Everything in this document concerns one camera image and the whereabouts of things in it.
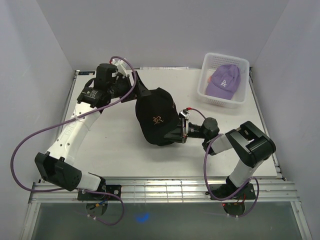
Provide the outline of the black gold R cap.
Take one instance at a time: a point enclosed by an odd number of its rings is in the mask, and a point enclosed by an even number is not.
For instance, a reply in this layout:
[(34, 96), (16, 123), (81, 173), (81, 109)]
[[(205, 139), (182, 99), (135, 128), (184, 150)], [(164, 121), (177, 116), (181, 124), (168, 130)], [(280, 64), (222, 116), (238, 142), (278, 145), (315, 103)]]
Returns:
[(176, 104), (171, 94), (160, 87), (150, 93), (137, 99), (135, 104), (135, 115), (143, 136), (152, 145), (171, 145), (174, 142), (164, 136), (180, 122)]

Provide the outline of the purple baseball cap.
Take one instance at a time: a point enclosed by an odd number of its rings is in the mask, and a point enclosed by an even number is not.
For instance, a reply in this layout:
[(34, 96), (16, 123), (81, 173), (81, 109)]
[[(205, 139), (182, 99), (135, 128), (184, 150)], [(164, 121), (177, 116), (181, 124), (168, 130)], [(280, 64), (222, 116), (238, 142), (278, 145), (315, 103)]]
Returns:
[(223, 64), (208, 79), (205, 94), (231, 100), (241, 82), (241, 72), (235, 64)]

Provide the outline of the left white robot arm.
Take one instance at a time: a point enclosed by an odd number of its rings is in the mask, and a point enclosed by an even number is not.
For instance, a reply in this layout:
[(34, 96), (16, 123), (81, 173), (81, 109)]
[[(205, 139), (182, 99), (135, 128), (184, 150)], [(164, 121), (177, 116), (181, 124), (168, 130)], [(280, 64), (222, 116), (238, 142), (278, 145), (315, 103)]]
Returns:
[(71, 118), (54, 144), (46, 153), (39, 152), (35, 157), (35, 164), (44, 181), (68, 191), (88, 190), (95, 200), (106, 195), (106, 181), (103, 177), (83, 172), (74, 164), (91, 126), (101, 116), (104, 108), (112, 105), (113, 99), (120, 99), (124, 103), (148, 95), (139, 74), (133, 71), (132, 76), (134, 85), (119, 63), (101, 63), (97, 67), (95, 77), (84, 85), (76, 99)]

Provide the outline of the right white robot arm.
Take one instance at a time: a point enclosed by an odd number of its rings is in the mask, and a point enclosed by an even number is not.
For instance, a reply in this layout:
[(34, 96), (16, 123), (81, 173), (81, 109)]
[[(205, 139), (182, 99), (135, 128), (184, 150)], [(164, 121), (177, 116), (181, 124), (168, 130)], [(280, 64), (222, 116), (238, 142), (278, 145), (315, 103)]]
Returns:
[(183, 120), (164, 135), (166, 141), (175, 143), (184, 143), (187, 138), (203, 139), (203, 174), (206, 182), (209, 155), (215, 156), (232, 149), (239, 157), (225, 183), (217, 189), (208, 189), (208, 194), (216, 200), (237, 199), (242, 195), (257, 168), (276, 151), (275, 143), (251, 121), (246, 121), (237, 129), (220, 133), (218, 122), (212, 117), (205, 118), (202, 125)]

